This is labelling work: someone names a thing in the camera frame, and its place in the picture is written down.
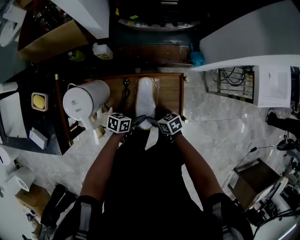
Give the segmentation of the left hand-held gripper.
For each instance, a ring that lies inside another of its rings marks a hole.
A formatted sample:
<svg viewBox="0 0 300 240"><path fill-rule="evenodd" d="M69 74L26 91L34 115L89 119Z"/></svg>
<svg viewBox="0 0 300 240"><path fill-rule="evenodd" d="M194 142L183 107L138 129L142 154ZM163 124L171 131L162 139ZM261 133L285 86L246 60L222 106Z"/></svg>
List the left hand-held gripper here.
<svg viewBox="0 0 300 240"><path fill-rule="evenodd" d="M130 139L137 137L139 126L146 120L145 115L130 118L120 113L113 112L108 115L106 128L113 132L119 142L127 142Z"/></svg>

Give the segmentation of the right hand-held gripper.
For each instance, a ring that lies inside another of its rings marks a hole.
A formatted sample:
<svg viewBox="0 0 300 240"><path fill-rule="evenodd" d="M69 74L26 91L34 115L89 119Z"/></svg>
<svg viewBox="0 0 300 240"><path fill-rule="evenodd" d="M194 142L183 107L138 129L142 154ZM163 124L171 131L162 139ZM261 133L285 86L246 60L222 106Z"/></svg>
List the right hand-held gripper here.
<svg viewBox="0 0 300 240"><path fill-rule="evenodd" d="M181 133L183 128L181 117L176 112L172 112L158 121L149 116L146 117L146 120L152 126L159 127L161 133L168 136Z"/></svg>

